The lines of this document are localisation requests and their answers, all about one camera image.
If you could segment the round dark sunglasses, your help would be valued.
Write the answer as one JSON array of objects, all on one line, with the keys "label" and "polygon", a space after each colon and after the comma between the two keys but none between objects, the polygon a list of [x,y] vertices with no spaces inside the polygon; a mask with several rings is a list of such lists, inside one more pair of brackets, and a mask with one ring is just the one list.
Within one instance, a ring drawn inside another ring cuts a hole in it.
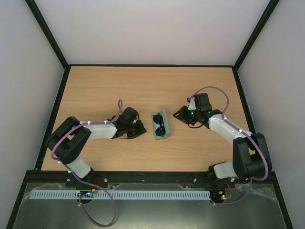
[{"label": "round dark sunglasses", "polygon": [[155,134],[157,137],[165,137],[166,130],[164,126],[163,117],[160,113],[153,116],[153,121],[157,125]]}]

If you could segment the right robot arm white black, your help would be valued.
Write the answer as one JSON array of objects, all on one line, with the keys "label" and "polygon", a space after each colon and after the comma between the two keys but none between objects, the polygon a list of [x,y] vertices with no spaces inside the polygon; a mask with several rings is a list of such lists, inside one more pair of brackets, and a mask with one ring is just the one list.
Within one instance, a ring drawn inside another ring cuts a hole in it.
[{"label": "right robot arm white black", "polygon": [[272,170],[265,136],[261,133],[252,133],[231,122],[223,111],[213,109],[208,94],[196,94],[187,100],[173,116],[195,128],[195,124],[205,126],[218,133],[233,147],[231,161],[209,166],[207,171],[208,182],[213,187],[220,186],[226,178],[247,180],[265,180]]}]

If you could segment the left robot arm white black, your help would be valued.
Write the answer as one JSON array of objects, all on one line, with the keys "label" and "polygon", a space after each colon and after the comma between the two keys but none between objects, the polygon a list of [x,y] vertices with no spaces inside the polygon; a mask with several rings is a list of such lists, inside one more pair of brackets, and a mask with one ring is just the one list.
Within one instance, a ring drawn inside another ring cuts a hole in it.
[{"label": "left robot arm white black", "polygon": [[112,119],[101,122],[80,121],[68,117],[46,140],[51,158],[63,164],[74,178],[88,186],[93,181],[94,170],[81,156],[88,141],[97,139],[135,139],[147,130],[140,120],[139,113],[127,107]]}]

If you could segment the grey glasses case green lining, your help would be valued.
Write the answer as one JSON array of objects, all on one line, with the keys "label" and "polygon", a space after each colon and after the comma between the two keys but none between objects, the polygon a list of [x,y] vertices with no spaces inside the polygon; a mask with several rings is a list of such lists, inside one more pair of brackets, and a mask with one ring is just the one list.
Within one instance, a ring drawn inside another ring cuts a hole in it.
[{"label": "grey glasses case green lining", "polygon": [[[155,130],[156,130],[157,125],[153,121],[153,116],[158,114],[158,113],[160,113],[162,115],[162,117],[163,117],[164,126],[165,126],[165,130],[166,130],[165,137],[157,137],[156,134],[155,134]],[[169,138],[171,136],[171,131],[170,131],[170,125],[169,125],[167,110],[166,110],[165,107],[162,107],[162,111],[161,112],[154,112],[154,113],[152,113],[152,123],[153,123],[154,136],[155,136],[156,140],[166,139],[166,138]]]}]

